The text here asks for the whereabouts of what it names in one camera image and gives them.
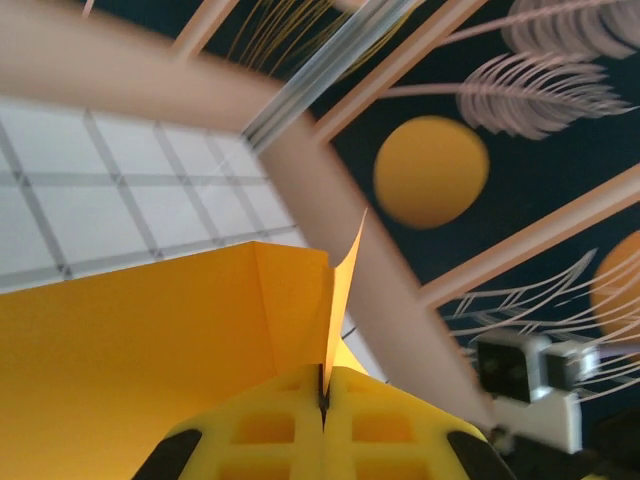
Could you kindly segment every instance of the white grid panel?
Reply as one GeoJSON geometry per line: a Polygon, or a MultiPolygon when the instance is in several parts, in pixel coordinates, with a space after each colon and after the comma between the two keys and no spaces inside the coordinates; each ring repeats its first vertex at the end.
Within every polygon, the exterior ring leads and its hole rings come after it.
{"type": "MultiPolygon", "coordinates": [[[[307,246],[238,137],[2,97],[0,222],[0,293],[251,240],[307,246]]],[[[382,379],[348,316],[343,337],[382,379]]]]}

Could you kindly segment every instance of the yellow circle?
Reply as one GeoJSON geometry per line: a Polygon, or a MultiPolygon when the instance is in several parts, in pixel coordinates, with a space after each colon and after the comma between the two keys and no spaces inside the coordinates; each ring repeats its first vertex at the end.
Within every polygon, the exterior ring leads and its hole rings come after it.
{"type": "Polygon", "coordinates": [[[489,173],[480,137],[442,117],[418,117],[385,140],[374,169],[378,202],[398,222],[434,228],[478,198],[489,173]]]}
{"type": "MultiPolygon", "coordinates": [[[[636,322],[635,327],[621,333],[616,339],[640,334],[640,322],[631,318],[640,316],[640,312],[633,312],[640,307],[640,282],[634,278],[640,272],[640,268],[637,259],[629,261],[629,258],[639,251],[640,231],[636,231],[609,252],[598,266],[595,281],[591,284],[591,305],[595,308],[598,322],[601,323],[600,328],[605,334],[616,332],[636,322]],[[619,320],[606,323],[618,317],[619,320]]],[[[638,338],[630,339],[628,342],[616,342],[613,345],[637,342],[638,338]]]]}

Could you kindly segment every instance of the wooden beam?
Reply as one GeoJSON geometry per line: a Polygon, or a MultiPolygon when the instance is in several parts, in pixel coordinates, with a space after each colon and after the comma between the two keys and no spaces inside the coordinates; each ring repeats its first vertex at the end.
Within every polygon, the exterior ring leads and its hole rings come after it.
{"type": "Polygon", "coordinates": [[[237,4],[238,0],[204,0],[173,43],[175,55],[182,60],[198,55],[237,4]]]}
{"type": "MultiPolygon", "coordinates": [[[[308,244],[340,261],[369,206],[329,145],[303,115],[260,155],[308,244]],[[304,152],[304,161],[300,161],[304,152]]],[[[419,302],[415,276],[369,209],[349,294],[349,313],[391,383],[485,427],[493,419],[476,375],[437,312],[419,302]]]]}
{"type": "Polygon", "coordinates": [[[322,143],[329,142],[485,2],[486,0],[447,0],[318,121],[314,138],[322,143]]]}
{"type": "Polygon", "coordinates": [[[87,18],[89,16],[89,14],[91,13],[91,10],[93,9],[94,3],[95,3],[95,0],[87,0],[87,2],[84,4],[84,8],[82,9],[82,16],[84,18],[87,18]]]}
{"type": "Polygon", "coordinates": [[[0,0],[0,94],[240,132],[280,85],[82,6],[0,0]]]}
{"type": "Polygon", "coordinates": [[[421,302],[438,307],[638,202],[640,165],[424,285],[421,302]]]}

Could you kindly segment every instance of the white ceiling tile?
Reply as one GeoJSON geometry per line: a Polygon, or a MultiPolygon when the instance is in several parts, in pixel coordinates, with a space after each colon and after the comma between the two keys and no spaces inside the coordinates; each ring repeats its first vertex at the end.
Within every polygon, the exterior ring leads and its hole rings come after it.
{"type": "Polygon", "coordinates": [[[7,162],[7,159],[5,158],[4,153],[0,148],[0,172],[10,172],[10,171],[11,171],[11,166],[9,165],[9,162],[7,162]]]}
{"type": "Polygon", "coordinates": [[[234,245],[242,245],[243,243],[249,242],[265,243],[265,238],[257,232],[240,235],[239,237],[229,237],[224,239],[224,247],[232,247],[234,245]]]}
{"type": "Polygon", "coordinates": [[[204,130],[174,126],[163,126],[163,129],[187,175],[224,176],[218,159],[207,144],[204,130]]]}
{"type": "Polygon", "coordinates": [[[369,373],[369,375],[382,381],[386,379],[384,373],[382,372],[382,369],[380,368],[380,365],[371,353],[371,350],[369,350],[369,347],[365,343],[358,330],[349,335],[346,338],[345,343],[348,345],[349,349],[351,349],[355,357],[358,359],[364,369],[369,373]]]}
{"type": "Polygon", "coordinates": [[[177,180],[175,185],[166,187],[132,187],[131,192],[159,247],[210,238],[177,180]]]}
{"type": "Polygon", "coordinates": [[[0,121],[27,172],[107,171],[82,110],[2,100],[0,121]]]}
{"type": "Polygon", "coordinates": [[[290,247],[308,247],[304,237],[297,230],[286,233],[279,233],[276,235],[272,234],[271,243],[277,243],[278,245],[288,245],[290,247]]]}
{"type": "Polygon", "coordinates": [[[146,251],[116,187],[34,187],[69,263],[146,251]]]}
{"type": "Polygon", "coordinates": [[[294,224],[273,187],[270,185],[247,185],[243,188],[265,228],[288,227],[294,224]]]}
{"type": "Polygon", "coordinates": [[[94,118],[122,173],[175,174],[152,122],[97,113],[94,118]]]}
{"type": "Polygon", "coordinates": [[[236,177],[266,177],[260,162],[242,137],[215,134],[215,144],[236,177]]]}
{"type": "Polygon", "coordinates": [[[233,187],[211,185],[196,187],[196,191],[221,236],[231,237],[255,231],[233,187]]]}
{"type": "Polygon", "coordinates": [[[198,253],[210,252],[211,250],[217,250],[218,246],[213,242],[198,242],[190,245],[181,245],[179,247],[167,248],[162,253],[165,260],[172,258],[186,257],[189,255],[196,255],[198,253]]]}
{"type": "Polygon", "coordinates": [[[155,259],[149,252],[137,252],[133,255],[83,262],[82,264],[74,265],[72,271],[74,278],[82,278],[148,265],[153,262],[155,262],[155,259]]]}
{"type": "Polygon", "coordinates": [[[18,187],[0,187],[0,274],[55,266],[18,187]]]}
{"type": "Polygon", "coordinates": [[[41,287],[50,283],[58,283],[63,280],[62,275],[54,268],[31,271],[25,275],[17,275],[11,285],[0,284],[0,294],[26,290],[28,288],[41,287]]]}

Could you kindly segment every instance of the white feather drawing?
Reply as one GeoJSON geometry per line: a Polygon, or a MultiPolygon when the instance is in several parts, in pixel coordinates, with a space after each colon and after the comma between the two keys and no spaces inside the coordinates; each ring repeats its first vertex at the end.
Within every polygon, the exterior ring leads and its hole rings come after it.
{"type": "Polygon", "coordinates": [[[444,318],[448,321],[453,337],[471,337],[462,342],[461,353],[473,363],[477,361],[477,340],[482,333],[495,328],[517,327],[520,335],[539,332],[549,336],[554,342],[574,340],[586,346],[596,346],[604,355],[607,355],[606,352],[613,352],[611,356],[615,358],[601,362],[600,371],[593,378],[576,385],[580,401],[594,400],[636,386],[640,381],[640,361],[634,360],[637,353],[633,347],[620,348],[612,344],[625,342],[627,345],[626,342],[640,338],[640,334],[633,333],[640,325],[640,298],[634,297],[620,305],[611,305],[602,313],[597,311],[640,282],[640,252],[630,255],[625,261],[598,276],[578,283],[577,280],[584,274],[595,252],[596,249],[587,252],[569,268],[543,281],[516,288],[469,292],[457,297],[454,300],[458,303],[456,312],[444,318]],[[616,288],[610,287],[613,283],[616,283],[616,288]],[[576,314],[554,321],[532,318],[532,314],[535,315],[541,306],[552,299],[557,300],[567,294],[577,298],[594,291],[599,291],[604,298],[576,314]],[[484,299],[482,305],[489,308],[471,308],[478,299],[484,299]],[[455,328],[454,321],[465,318],[480,326],[455,328]],[[616,328],[611,333],[597,337],[592,336],[593,333],[588,336],[573,333],[593,332],[607,324],[615,324],[616,328]],[[596,391],[584,389],[585,386],[592,385],[596,391]]]}
{"type": "Polygon", "coordinates": [[[439,46],[498,29],[516,53],[624,58],[640,48],[640,0],[515,0],[506,17],[454,32],[439,46]]]}
{"type": "Polygon", "coordinates": [[[458,109],[474,128],[540,140],[579,118],[601,118],[634,110],[600,83],[604,68],[556,55],[497,56],[462,84],[395,87],[381,98],[455,94],[458,109]]]}

